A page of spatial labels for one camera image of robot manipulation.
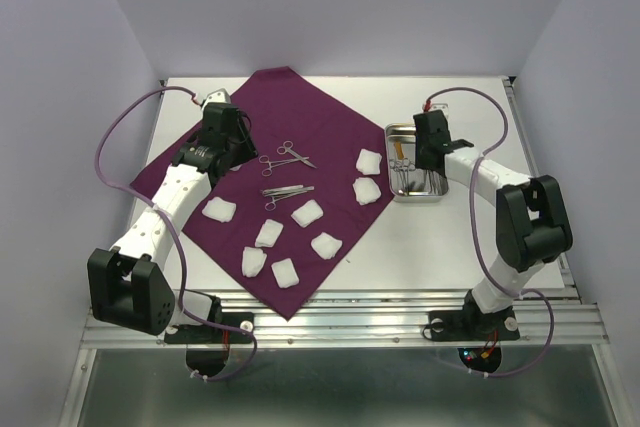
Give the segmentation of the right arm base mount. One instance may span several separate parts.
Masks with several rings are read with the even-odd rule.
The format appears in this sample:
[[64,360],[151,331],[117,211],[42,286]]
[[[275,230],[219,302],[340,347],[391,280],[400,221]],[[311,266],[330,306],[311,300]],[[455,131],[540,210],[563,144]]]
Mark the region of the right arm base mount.
[[491,314],[473,309],[432,311],[421,334],[433,342],[456,343],[462,364],[488,375],[495,374],[502,363],[499,343],[520,339],[512,307]]

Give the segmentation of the steel surgical scissors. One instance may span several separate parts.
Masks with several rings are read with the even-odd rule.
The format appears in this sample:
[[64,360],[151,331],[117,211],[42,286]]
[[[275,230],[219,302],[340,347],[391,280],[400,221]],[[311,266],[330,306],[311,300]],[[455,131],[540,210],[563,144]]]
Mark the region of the steel surgical scissors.
[[284,141],[283,144],[277,148],[277,153],[280,155],[290,154],[306,166],[314,169],[317,168],[317,166],[313,164],[308,157],[305,157],[294,150],[294,144],[290,140]]

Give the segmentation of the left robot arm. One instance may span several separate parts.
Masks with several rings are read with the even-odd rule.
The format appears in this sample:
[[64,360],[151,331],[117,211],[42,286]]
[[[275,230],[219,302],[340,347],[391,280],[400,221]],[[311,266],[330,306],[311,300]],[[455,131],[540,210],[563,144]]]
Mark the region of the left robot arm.
[[208,100],[202,123],[172,157],[154,197],[110,249],[87,262],[96,319],[158,335],[169,325],[176,294],[163,274],[174,239],[232,167],[257,157],[245,115],[229,100]]

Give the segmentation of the steel tweezers branded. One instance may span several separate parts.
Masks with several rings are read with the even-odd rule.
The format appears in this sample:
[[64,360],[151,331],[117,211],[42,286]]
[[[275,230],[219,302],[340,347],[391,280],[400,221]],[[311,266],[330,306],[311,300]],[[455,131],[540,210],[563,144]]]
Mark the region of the steel tweezers branded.
[[263,196],[273,196],[273,195],[287,194],[290,192],[298,192],[302,189],[304,189],[303,185],[292,185],[292,186],[264,189],[261,191],[261,194]]

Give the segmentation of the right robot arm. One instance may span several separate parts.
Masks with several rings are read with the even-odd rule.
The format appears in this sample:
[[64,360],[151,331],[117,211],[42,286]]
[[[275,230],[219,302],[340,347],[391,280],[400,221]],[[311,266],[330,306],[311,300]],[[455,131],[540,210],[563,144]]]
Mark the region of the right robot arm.
[[[568,214],[558,181],[533,177],[487,158],[464,139],[453,140],[440,111],[413,117],[416,166],[468,188],[472,242],[484,278],[459,310],[430,316],[434,337],[456,330],[482,337],[505,322],[515,299],[526,295],[530,279],[573,245]],[[475,200],[495,209],[497,257],[487,263],[479,245]]]

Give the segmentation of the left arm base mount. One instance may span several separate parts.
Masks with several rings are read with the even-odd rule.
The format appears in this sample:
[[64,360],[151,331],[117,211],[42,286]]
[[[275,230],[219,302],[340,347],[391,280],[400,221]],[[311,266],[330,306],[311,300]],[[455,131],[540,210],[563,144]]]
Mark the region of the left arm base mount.
[[185,365],[191,378],[205,383],[231,380],[255,355],[253,340],[244,335],[253,333],[254,314],[225,313],[222,321],[241,333],[205,325],[180,325],[165,330],[165,344],[185,348]]

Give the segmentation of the long thin steel tweezers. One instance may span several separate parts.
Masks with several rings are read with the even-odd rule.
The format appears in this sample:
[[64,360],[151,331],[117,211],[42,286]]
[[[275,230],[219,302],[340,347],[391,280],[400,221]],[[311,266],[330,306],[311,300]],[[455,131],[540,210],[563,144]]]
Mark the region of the long thin steel tweezers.
[[425,194],[429,194],[431,192],[430,172],[427,170],[423,171],[423,180],[421,185],[421,189]]

